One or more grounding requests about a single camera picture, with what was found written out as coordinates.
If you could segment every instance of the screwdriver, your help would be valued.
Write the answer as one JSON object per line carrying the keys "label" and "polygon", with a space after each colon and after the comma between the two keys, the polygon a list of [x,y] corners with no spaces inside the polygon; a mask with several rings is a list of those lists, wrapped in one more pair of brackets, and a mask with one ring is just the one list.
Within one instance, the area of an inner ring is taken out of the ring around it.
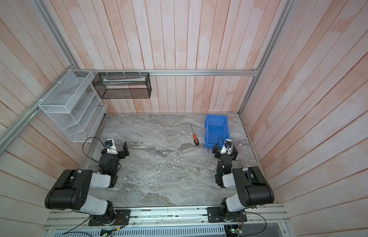
{"label": "screwdriver", "polygon": [[197,136],[196,136],[195,132],[193,131],[193,127],[192,127],[192,126],[190,126],[190,127],[192,128],[193,138],[194,138],[194,140],[195,140],[195,144],[196,144],[196,146],[198,146],[198,145],[199,145],[199,143],[198,143]]}

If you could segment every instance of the white mesh shelf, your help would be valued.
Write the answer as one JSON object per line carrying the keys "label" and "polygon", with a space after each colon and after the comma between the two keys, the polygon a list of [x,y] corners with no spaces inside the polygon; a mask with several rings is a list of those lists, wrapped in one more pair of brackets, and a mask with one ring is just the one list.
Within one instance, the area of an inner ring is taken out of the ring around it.
{"label": "white mesh shelf", "polygon": [[96,133],[107,105],[104,101],[104,105],[100,104],[101,98],[96,96],[96,91],[85,92],[94,78],[92,72],[75,70],[77,71],[80,75],[84,72],[87,76],[75,76],[70,71],[39,107],[71,141],[84,142]]}

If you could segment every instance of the marble table surface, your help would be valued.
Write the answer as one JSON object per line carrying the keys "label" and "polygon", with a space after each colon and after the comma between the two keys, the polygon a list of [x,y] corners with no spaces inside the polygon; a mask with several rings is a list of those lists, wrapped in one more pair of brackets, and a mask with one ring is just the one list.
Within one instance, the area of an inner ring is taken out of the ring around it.
{"label": "marble table surface", "polygon": [[[227,114],[230,137],[239,154],[233,168],[257,162],[238,114]],[[120,160],[114,188],[91,188],[89,194],[115,207],[218,205],[236,193],[215,183],[217,159],[205,148],[205,114],[110,115],[100,139],[113,138],[117,149],[126,141],[130,155]],[[193,142],[192,130],[200,145]],[[99,160],[98,143],[93,158]],[[91,162],[89,169],[98,170]]]}

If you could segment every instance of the blue storage box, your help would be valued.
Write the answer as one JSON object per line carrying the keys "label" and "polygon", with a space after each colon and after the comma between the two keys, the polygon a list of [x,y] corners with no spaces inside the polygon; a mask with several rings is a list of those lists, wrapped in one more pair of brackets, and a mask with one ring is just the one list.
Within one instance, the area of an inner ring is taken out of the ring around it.
{"label": "blue storage box", "polygon": [[[205,147],[213,148],[220,137],[225,141],[230,139],[229,122],[227,116],[207,115],[205,120]],[[220,139],[219,147],[223,147],[223,141]]]}

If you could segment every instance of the wooden wall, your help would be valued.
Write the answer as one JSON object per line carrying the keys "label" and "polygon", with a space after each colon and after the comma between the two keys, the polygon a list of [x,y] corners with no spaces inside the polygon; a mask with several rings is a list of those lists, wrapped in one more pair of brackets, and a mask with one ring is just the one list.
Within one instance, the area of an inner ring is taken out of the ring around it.
{"label": "wooden wall", "polygon": [[[44,0],[81,69],[253,69],[285,0]],[[238,111],[247,76],[151,77],[110,113]]]}
{"label": "wooden wall", "polygon": [[[0,136],[68,65],[32,0],[0,1]],[[81,157],[41,112],[0,157],[0,233],[38,236],[46,194]]]}
{"label": "wooden wall", "polygon": [[298,236],[368,236],[367,0],[299,0],[242,118]]}

